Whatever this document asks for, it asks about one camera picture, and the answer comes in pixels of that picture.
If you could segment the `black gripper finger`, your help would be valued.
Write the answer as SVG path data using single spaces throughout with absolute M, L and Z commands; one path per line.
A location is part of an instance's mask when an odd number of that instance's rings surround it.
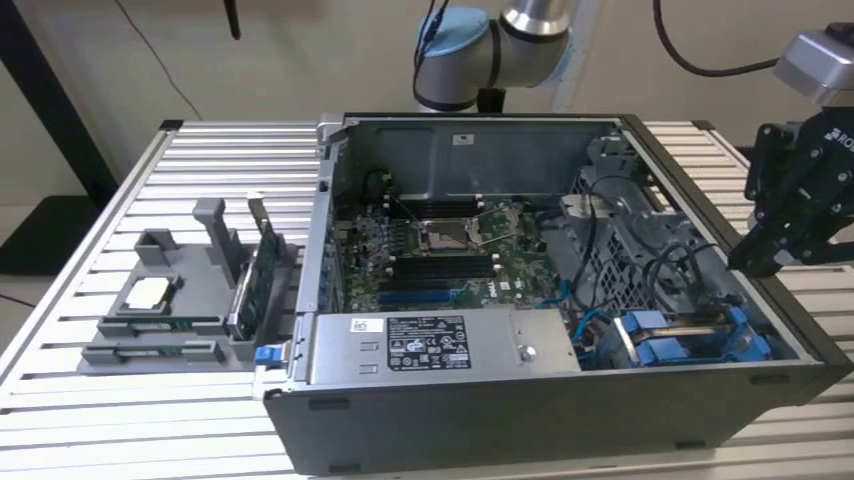
M 846 197 L 803 199 L 778 197 L 774 208 L 776 252 L 772 262 L 822 265 L 852 259 L 852 242 L 835 244 L 832 237 L 852 225 L 852 201 Z
M 756 131 L 747 155 L 744 197 L 754 206 L 752 223 L 731 250 L 728 269 L 750 278 L 766 278 L 780 268 L 774 257 L 784 249 L 780 244 L 787 230 L 784 224 L 794 218 L 798 204 L 796 138 L 795 127 L 766 123 Z

